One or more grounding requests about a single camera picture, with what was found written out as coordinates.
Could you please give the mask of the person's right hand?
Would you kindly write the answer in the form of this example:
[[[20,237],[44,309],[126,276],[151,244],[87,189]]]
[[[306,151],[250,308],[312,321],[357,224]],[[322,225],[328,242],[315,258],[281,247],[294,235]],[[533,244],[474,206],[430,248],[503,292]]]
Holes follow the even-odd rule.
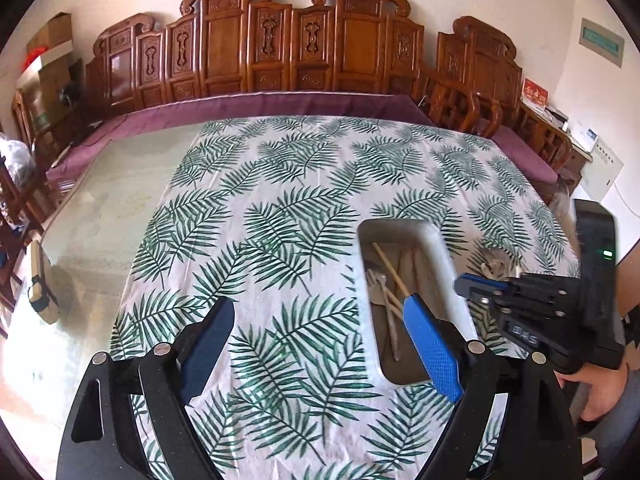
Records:
[[[614,408],[623,395],[629,375],[626,362],[617,370],[586,363],[575,374],[555,373],[561,386],[567,382],[579,382],[589,387],[587,400],[579,413],[585,422],[598,420]]]

